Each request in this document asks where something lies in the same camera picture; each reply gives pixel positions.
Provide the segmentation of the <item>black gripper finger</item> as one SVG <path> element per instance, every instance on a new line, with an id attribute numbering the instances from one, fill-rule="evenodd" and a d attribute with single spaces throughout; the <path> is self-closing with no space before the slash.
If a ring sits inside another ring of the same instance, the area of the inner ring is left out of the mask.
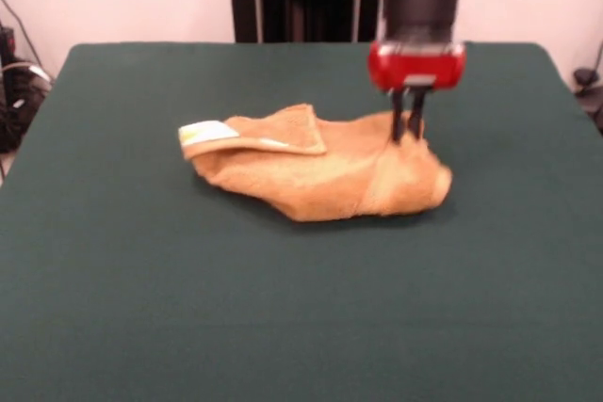
<path id="1" fill-rule="evenodd" d="M 404 129 L 402 119 L 402 113 L 404 110 L 404 90 L 390 89 L 389 97 L 392 105 L 391 140 L 393 143 L 399 143 Z"/>
<path id="2" fill-rule="evenodd" d="M 426 87 L 411 88 L 409 93 L 412 95 L 413 102 L 407 125 L 415 138 L 421 139 L 423 135 L 423 110 L 428 89 Z"/>

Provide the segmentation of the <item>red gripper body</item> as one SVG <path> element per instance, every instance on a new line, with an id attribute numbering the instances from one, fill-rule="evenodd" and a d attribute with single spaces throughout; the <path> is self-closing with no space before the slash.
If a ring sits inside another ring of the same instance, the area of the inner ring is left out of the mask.
<path id="1" fill-rule="evenodd" d="M 465 63 L 466 48 L 459 42 L 373 41 L 367 58 L 370 80 L 382 91 L 455 88 Z"/>

